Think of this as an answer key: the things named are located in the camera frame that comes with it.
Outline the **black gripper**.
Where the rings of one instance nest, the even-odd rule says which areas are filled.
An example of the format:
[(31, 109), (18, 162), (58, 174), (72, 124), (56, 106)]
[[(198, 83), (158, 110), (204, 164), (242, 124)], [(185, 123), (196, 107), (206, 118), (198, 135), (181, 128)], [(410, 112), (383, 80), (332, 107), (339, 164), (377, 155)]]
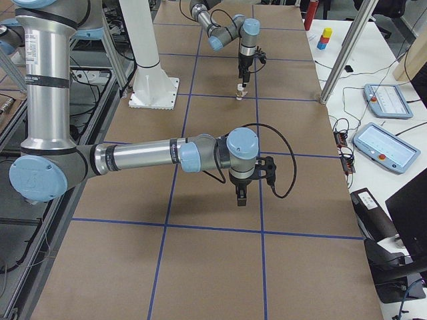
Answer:
[(249, 68), (252, 66), (254, 56), (250, 55), (238, 55), (238, 70), (239, 75), (242, 75), (242, 87), (246, 88), (250, 82), (250, 71)]
[(252, 179), (240, 179), (230, 175), (230, 181), (235, 186), (238, 207), (245, 207), (247, 205), (247, 186), (252, 182)]

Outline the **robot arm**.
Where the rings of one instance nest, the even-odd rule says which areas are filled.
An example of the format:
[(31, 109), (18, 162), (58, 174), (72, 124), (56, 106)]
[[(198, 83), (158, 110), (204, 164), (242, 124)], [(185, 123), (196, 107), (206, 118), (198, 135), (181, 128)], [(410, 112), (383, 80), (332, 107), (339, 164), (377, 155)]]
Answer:
[(260, 22), (257, 19), (237, 14), (231, 17), (231, 24), (221, 26), (213, 18), (213, 7), (219, 1), (191, 1), (189, 11), (191, 18), (198, 22), (207, 33), (208, 42), (214, 51), (219, 51), (226, 45), (240, 40), (238, 53), (238, 78), (242, 80), (242, 87), (250, 82), (250, 67), (254, 59), (266, 62), (265, 53), (257, 46), (260, 34)]
[[(101, 1), (12, 1), (24, 30), (27, 86), (27, 138), (9, 168), (13, 188), (32, 201), (62, 196), (84, 180), (110, 171), (180, 164), (187, 173), (229, 169), (238, 206), (246, 205), (246, 187), (255, 174), (258, 136), (245, 127), (214, 138), (190, 138), (130, 145), (76, 145), (69, 132), (70, 40), (80, 31), (103, 31)], [(250, 79), (260, 33), (257, 19), (235, 15), (230, 26), (209, 12), (221, 1), (190, 1), (189, 13), (207, 33), (214, 51), (240, 40), (239, 78)], [(161, 67), (147, 1), (119, 1), (136, 64), (136, 88), (130, 107), (173, 109), (179, 79)]]

